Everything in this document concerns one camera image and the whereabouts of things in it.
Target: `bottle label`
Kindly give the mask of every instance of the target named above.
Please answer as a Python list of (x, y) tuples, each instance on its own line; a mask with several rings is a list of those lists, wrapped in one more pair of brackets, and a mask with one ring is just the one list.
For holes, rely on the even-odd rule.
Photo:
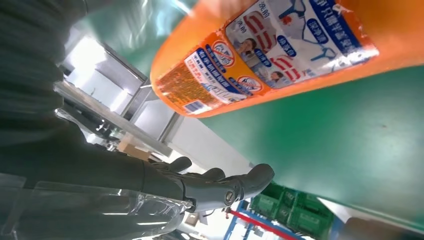
[[(193, 115), (263, 96), (378, 55), (360, 27), (336, 0), (259, 0), (207, 37), (184, 59), (184, 69), (174, 68), (158, 86), (187, 81), (201, 86), (185, 89), (190, 93), (183, 97), (162, 89)], [(199, 94), (209, 98), (187, 97)]]

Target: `metal beam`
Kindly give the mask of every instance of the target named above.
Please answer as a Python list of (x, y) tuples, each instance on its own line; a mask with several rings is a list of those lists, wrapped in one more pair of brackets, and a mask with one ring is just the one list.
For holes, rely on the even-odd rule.
[(258, 221), (258, 222), (261, 222), (261, 223), (263, 223), (263, 224), (265, 224), (267, 226), (270, 226), (270, 227), (278, 230), (279, 232), (285, 233), (285, 234), (287, 234), (287, 235), (289, 235), (289, 236), (291, 236), (293, 238), (296, 238), (298, 240), (303, 240), (303, 238), (297, 236), (294, 232), (290, 231), (289, 229), (287, 229), (285, 227), (278, 226), (278, 225), (274, 225), (270, 220), (265, 219), (265, 218), (262, 218), (262, 217), (258, 216), (257, 214), (255, 214), (255, 213), (253, 213), (253, 212), (251, 212), (249, 210), (242, 209), (242, 210), (238, 210), (237, 212), (240, 212), (242, 214), (245, 214), (249, 218), (252, 218), (252, 219), (254, 219), (254, 220)]
[(104, 42), (99, 42), (99, 44), (104, 48), (104, 50), (116, 61), (118, 61), (124, 68), (126, 68), (132, 75), (138, 78), (142, 85), (145, 85), (149, 82), (149, 77), (144, 75), (141, 71), (131, 65), (125, 58), (120, 56), (115, 50), (113, 50), (109, 45)]
[(160, 136), (158, 138), (159, 142), (165, 143), (166, 139), (170, 135), (170, 132), (174, 129), (174, 127), (176, 126), (180, 117), (181, 117), (181, 115), (179, 115), (178, 113), (176, 113), (176, 112), (173, 113), (168, 124), (165, 126), (163, 131), (160, 133)]
[(285, 240), (300, 240), (301, 239), (300, 237), (296, 237), (296, 236), (293, 236), (292, 234), (288, 234), (286, 232), (280, 231), (279, 229), (275, 228), (274, 225), (270, 226), (270, 225), (265, 224), (265, 223), (263, 223), (259, 220), (256, 220), (256, 219), (253, 219), (253, 218), (251, 218), (247, 215), (244, 215), (241, 212), (231, 210), (230, 213), (232, 215), (236, 216), (237, 218), (240, 218), (240, 219), (246, 221), (247, 223), (259, 226), (259, 227), (263, 228), (264, 230), (266, 230), (268, 232), (271, 232), (271, 233), (273, 233), (277, 236), (282, 237)]
[(107, 119), (109, 122), (113, 123), (118, 128), (133, 135), (135, 138), (139, 139), (143, 144), (145, 144), (145, 146), (150, 151), (162, 154), (167, 157), (169, 157), (169, 155), (171, 154), (172, 149), (170, 147), (158, 141), (157, 139), (154, 139), (145, 131), (141, 130), (136, 125), (130, 123), (122, 116), (110, 111), (110, 109), (107, 108), (105, 105), (101, 104), (99, 101), (87, 95), (85, 92), (73, 86), (72, 84), (69, 84), (65, 81), (57, 82), (55, 84), (55, 90), (60, 95), (82, 104), (86, 108)]

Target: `person image on label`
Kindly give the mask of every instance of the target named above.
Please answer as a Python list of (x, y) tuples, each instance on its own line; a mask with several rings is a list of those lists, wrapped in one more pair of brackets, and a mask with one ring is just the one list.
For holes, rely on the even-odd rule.
[(284, 76), (282, 72), (274, 71), (270, 74), (270, 80), (266, 81), (266, 84), (273, 89), (281, 89), (292, 85), (293, 82)]
[(243, 61), (248, 61), (254, 54), (253, 50), (257, 47), (257, 42), (253, 38), (246, 38), (237, 48), (237, 53)]
[(264, 17), (259, 11), (252, 11), (243, 17), (243, 21), (264, 54), (277, 44), (277, 31), (269, 17)]

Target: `plastic crate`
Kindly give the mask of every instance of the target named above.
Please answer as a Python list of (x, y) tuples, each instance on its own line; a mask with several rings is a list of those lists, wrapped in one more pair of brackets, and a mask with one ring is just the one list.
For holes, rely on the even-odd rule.
[(295, 204), (295, 201), (296, 201), (297, 194), (298, 193), (297, 193), (296, 190), (286, 188), (284, 190), (284, 194), (282, 196), (281, 203), (284, 204), (288, 208), (293, 207), (293, 205)]
[(289, 216), (291, 212), (292, 212), (291, 207), (287, 207), (284, 204), (280, 204), (277, 214), (275, 216), (275, 220), (277, 220), (277, 222), (279, 222), (282, 225), (286, 225), (289, 220)]
[(322, 204), (320, 200), (318, 200), (316, 196), (304, 192), (297, 195), (296, 207), (322, 216), (328, 216), (332, 214), (328, 208)]
[(303, 208), (293, 208), (287, 226), (295, 232), (316, 240), (327, 240), (334, 219), (333, 214), (318, 215)]
[(275, 183), (269, 184), (260, 194), (281, 200), (286, 188)]
[(278, 208), (280, 206), (280, 199), (259, 194), (253, 198), (250, 208), (260, 215), (270, 219), (275, 219)]

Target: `green surface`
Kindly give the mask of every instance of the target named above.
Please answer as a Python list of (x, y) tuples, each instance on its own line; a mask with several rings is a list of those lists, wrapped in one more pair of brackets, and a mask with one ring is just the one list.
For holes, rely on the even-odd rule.
[(274, 181), (424, 230), (424, 67), (201, 121)]

